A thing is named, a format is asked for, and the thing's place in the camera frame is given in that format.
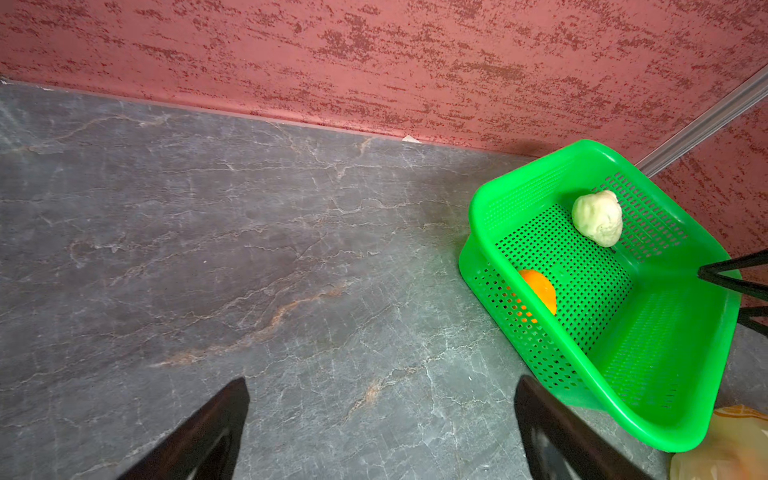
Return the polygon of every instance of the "black metal stand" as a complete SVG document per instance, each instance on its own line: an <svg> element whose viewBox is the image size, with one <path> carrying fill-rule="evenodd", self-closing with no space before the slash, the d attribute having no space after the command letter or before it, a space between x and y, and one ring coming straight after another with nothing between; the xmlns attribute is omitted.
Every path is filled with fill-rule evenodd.
<svg viewBox="0 0 768 480"><path fill-rule="evenodd" d="M245 379L229 382L120 479L230 480L249 402Z"/></svg>
<svg viewBox="0 0 768 480"><path fill-rule="evenodd" d="M699 278L714 283L715 285L720 285L724 288L768 301L767 285L760 285L759 283L747 282L745 280L738 280L729 276L720 275L720 272L766 264L768 264L768 249L744 257L704 265L699 269ZM768 337L768 326L752 320L752 317L755 316L768 316L768 306L745 306L739 310L739 318L737 321L741 325Z"/></svg>
<svg viewBox="0 0 768 480"><path fill-rule="evenodd" d="M651 480L531 376L515 391L515 414L533 480Z"/></svg>

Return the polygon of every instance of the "gray marble countertop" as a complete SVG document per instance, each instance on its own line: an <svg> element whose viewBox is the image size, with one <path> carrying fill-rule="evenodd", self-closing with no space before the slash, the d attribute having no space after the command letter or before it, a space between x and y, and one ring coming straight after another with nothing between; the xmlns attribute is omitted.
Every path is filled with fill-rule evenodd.
<svg viewBox="0 0 768 480"><path fill-rule="evenodd" d="M237 376L236 478L529 477L528 368L457 267L529 158L3 84L0 161L9 478L113 478ZM766 409L766 358L739 327L721 401Z"/></svg>

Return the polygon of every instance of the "red textured wall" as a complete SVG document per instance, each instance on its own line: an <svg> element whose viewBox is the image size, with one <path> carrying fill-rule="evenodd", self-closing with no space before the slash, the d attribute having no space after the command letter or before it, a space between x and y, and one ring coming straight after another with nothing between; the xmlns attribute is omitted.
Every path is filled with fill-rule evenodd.
<svg viewBox="0 0 768 480"><path fill-rule="evenodd" d="M768 248L768 100L731 121L653 180L732 257ZM741 273L746 280L768 284L768 266Z"/></svg>
<svg viewBox="0 0 768 480"><path fill-rule="evenodd" d="M768 62L765 0L2 10L12 79L530 155L589 137L639 161Z"/></svg>

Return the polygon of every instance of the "yellow plastic bag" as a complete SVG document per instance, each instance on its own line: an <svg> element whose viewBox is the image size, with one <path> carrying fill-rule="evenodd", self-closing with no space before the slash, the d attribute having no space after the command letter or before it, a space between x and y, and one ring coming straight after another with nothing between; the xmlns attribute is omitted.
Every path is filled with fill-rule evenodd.
<svg viewBox="0 0 768 480"><path fill-rule="evenodd" d="M716 409L701 445L672 457L670 480L768 480L768 415Z"/></svg>

